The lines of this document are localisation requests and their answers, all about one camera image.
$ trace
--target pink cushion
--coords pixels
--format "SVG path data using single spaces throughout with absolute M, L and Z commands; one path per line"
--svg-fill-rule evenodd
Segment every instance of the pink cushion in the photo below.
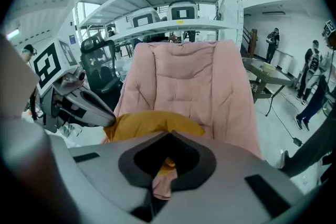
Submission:
M 139 43 L 114 112 L 173 111 L 201 125 L 206 137 L 261 157 L 241 60 L 232 40 Z

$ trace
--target white machine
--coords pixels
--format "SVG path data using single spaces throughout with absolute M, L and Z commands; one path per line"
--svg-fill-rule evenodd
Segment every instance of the white machine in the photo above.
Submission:
M 168 20 L 196 19 L 198 17 L 197 5 L 193 1 L 176 1 L 169 5 Z
M 67 43 L 51 41 L 34 59 L 33 69 L 40 77 L 37 85 L 43 125 L 56 132 L 65 122 L 81 126 L 111 126 L 112 110 L 83 86 L 85 72 L 75 60 Z
M 156 10 L 150 7 L 137 10 L 131 15 L 131 18 L 132 28 L 161 21 Z

